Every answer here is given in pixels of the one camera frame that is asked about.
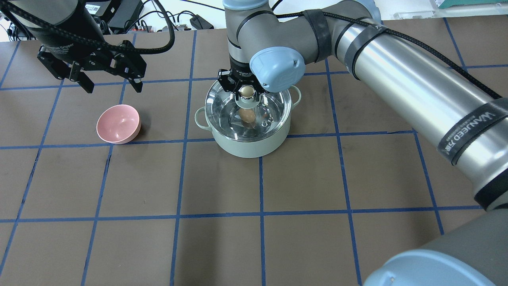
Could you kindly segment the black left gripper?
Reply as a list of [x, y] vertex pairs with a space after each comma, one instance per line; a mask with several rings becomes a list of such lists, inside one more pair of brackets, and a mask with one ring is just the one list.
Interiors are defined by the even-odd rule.
[[85, 92], [94, 92], [94, 82], [84, 71], [105, 71], [129, 79], [136, 93], [143, 89], [147, 63], [140, 54], [102, 50], [70, 40], [44, 43], [37, 54], [42, 65], [57, 79], [74, 79]]

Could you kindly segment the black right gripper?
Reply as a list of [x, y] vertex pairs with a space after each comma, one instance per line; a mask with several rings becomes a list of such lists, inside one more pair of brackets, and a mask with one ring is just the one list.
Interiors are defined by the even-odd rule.
[[218, 69], [217, 80], [222, 89], [231, 93], [235, 100], [239, 100], [239, 89], [243, 86], [251, 86], [255, 90], [255, 102], [260, 102], [263, 94], [267, 93], [266, 89], [260, 84], [248, 63], [230, 60], [230, 69]]

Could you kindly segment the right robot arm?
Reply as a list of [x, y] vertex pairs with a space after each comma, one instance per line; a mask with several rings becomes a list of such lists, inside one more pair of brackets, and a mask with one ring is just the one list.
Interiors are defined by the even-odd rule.
[[297, 83], [335, 56], [475, 187], [485, 214], [386, 261], [365, 286], [506, 286], [507, 98], [437, 51], [379, 23], [372, 0], [343, 0], [280, 22], [266, 0], [224, 0], [232, 66], [259, 91]]

